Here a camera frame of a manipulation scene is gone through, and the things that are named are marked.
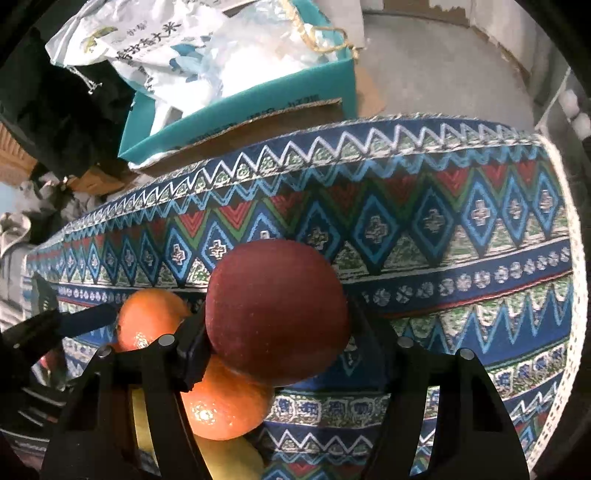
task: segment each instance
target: orange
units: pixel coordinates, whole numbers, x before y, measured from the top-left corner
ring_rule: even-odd
[[[195,435],[229,440],[259,426],[267,416],[273,389],[228,370],[212,355],[203,380],[181,398]]]
[[[174,293],[159,288],[139,290],[119,312],[119,345],[124,352],[147,347],[161,335],[174,333],[189,315],[187,304]]]

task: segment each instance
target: cardboard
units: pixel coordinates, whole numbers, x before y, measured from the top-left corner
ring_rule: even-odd
[[[319,125],[340,122],[344,118],[340,99],[313,102],[268,113],[182,148],[169,157],[139,171],[151,177],[167,174],[200,160],[239,150],[269,138]]]
[[[359,117],[372,117],[384,111],[386,102],[379,94],[378,88],[368,71],[360,65],[355,66],[355,83]]]

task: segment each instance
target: blue geometric pattern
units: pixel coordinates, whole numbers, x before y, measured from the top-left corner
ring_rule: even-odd
[[[560,199],[552,182],[548,178],[545,172],[540,173],[540,179],[538,181],[538,189],[535,193],[534,199],[534,211],[544,228],[544,232],[548,235],[552,228],[554,221],[554,214],[558,208]]]
[[[109,241],[105,242],[105,247],[103,249],[103,266],[109,274],[111,283],[114,284],[117,280],[117,270],[119,267],[119,261]]]
[[[425,245],[425,251],[439,258],[449,243],[454,220],[450,208],[436,191],[430,187],[419,207],[414,220],[413,232]]]
[[[156,276],[160,270],[160,260],[148,232],[142,234],[139,247],[139,264],[144,269],[152,284],[156,283]]]
[[[135,271],[138,268],[138,258],[135,255],[134,249],[131,247],[128,238],[125,238],[123,241],[123,249],[121,253],[121,266],[123,267],[125,275],[127,275],[127,278],[131,282],[135,279]]]
[[[84,278],[86,272],[86,255],[82,247],[78,250],[78,271],[80,272],[80,277]]]
[[[315,248],[328,260],[333,258],[340,242],[339,231],[319,202],[314,202],[310,207],[296,238],[298,242]]]
[[[90,270],[90,275],[92,276],[92,279],[96,282],[100,272],[100,260],[99,253],[96,251],[96,245],[94,243],[90,245],[88,261],[86,265],[87,268]]]
[[[201,258],[213,270],[224,255],[232,249],[234,249],[233,243],[224,233],[219,223],[214,220],[209,227],[207,236],[205,237],[205,241],[200,250]]]
[[[514,175],[509,177],[501,215],[516,244],[520,244],[530,208]]]
[[[172,270],[178,281],[182,281],[185,273],[191,265],[193,253],[191,249],[179,235],[176,228],[171,228],[166,242],[165,261]]]
[[[268,238],[283,238],[283,235],[274,223],[267,218],[267,215],[265,215],[264,212],[261,212],[255,218],[246,241],[252,242],[253,240]]]
[[[68,253],[66,255],[66,266],[67,266],[67,273],[68,273],[68,280],[72,279],[72,275],[74,274],[74,270],[78,268],[78,260],[74,255],[74,251],[69,248]]]
[[[477,180],[464,207],[462,223],[476,240],[479,247],[484,247],[491,238],[496,221],[496,207],[484,184]]]
[[[370,195],[359,214],[353,238],[372,263],[377,264],[389,253],[388,247],[398,230],[396,220],[375,195]]]

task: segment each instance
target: red triangle pattern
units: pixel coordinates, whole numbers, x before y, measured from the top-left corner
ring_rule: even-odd
[[[95,237],[95,244],[99,250],[102,249],[105,244],[105,236],[104,235],[97,235]]]
[[[464,191],[469,173],[468,168],[449,168],[438,171],[435,176],[454,197],[458,197]]]
[[[121,243],[123,238],[123,230],[113,230],[112,232],[108,233],[109,240],[113,248],[116,250],[121,250]]]
[[[127,232],[134,242],[139,242],[139,239],[142,236],[142,230],[143,228],[141,225],[134,225],[133,227],[128,228]]]
[[[351,182],[344,185],[334,185],[328,189],[328,192],[330,197],[340,207],[341,213],[349,216],[359,193],[359,184]]]
[[[519,172],[519,175],[521,176],[523,181],[527,183],[528,186],[531,185],[531,182],[534,179],[536,166],[537,163],[535,162],[535,160],[522,160],[519,163],[517,163],[517,171]]]
[[[184,213],[178,216],[191,237],[194,237],[195,234],[197,234],[197,230],[199,230],[204,217],[205,210],[198,210],[194,213]]]
[[[82,239],[82,245],[84,246],[84,250],[86,252],[88,252],[88,247],[90,246],[91,241],[92,241],[92,238],[89,236],[86,236]]]
[[[486,178],[491,181],[492,186],[496,190],[500,190],[505,183],[507,165],[493,161],[488,165],[483,165],[482,171],[484,172],[484,175],[486,175]]]
[[[166,218],[156,218],[148,224],[150,232],[154,241],[161,245],[164,242],[164,235],[166,234]]]
[[[303,192],[291,192],[286,195],[275,195],[274,197],[269,198],[269,200],[273,202],[277,212],[280,213],[287,223],[289,223],[293,212],[295,211],[294,207],[302,203],[303,199]]]
[[[225,206],[220,207],[218,212],[221,213],[230,224],[238,230],[242,226],[242,222],[246,218],[248,211],[251,209],[251,202],[242,202],[234,207]]]
[[[548,419],[548,412],[547,411],[540,412],[540,414],[535,418],[535,423],[536,423],[535,429],[538,434],[539,434],[539,432],[541,432],[547,419]]]
[[[401,205],[408,200],[411,192],[414,190],[414,186],[417,183],[417,176],[395,174],[391,179],[384,180],[384,183],[396,203]]]
[[[339,478],[342,478],[343,480],[347,480],[350,479],[352,480],[353,478],[359,478],[361,475],[361,472],[364,468],[364,465],[335,465],[334,469],[336,472],[338,472],[339,474]]]
[[[317,469],[318,465],[309,465],[308,463],[288,463],[287,468],[291,470],[296,478],[301,478],[312,470]]]

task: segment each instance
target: floor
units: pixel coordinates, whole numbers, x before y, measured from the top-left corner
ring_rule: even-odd
[[[499,50],[473,30],[437,21],[364,15],[360,63],[385,113],[448,113],[532,131],[532,101]]]

